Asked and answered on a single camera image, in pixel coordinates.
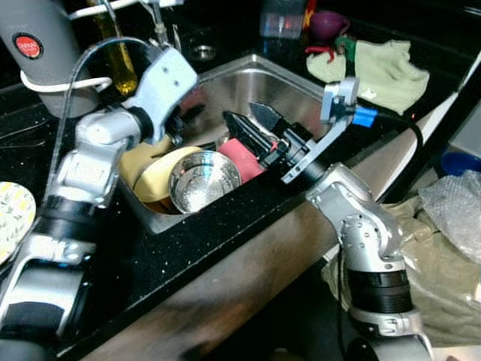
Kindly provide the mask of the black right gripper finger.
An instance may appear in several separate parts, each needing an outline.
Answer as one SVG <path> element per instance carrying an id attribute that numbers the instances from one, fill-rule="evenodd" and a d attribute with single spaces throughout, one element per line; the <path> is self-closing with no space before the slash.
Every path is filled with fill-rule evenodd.
<path id="1" fill-rule="evenodd" d="M 256 135 L 265 140 L 282 140 L 286 131 L 286 118 L 271 106 L 250 102 L 251 116 L 254 117 Z"/>
<path id="2" fill-rule="evenodd" d="M 274 141 L 257 124 L 243 114 L 223 111 L 222 117 L 232 138 L 236 138 L 254 157 L 259 165 L 267 166 L 265 157 L 274 148 Z"/>

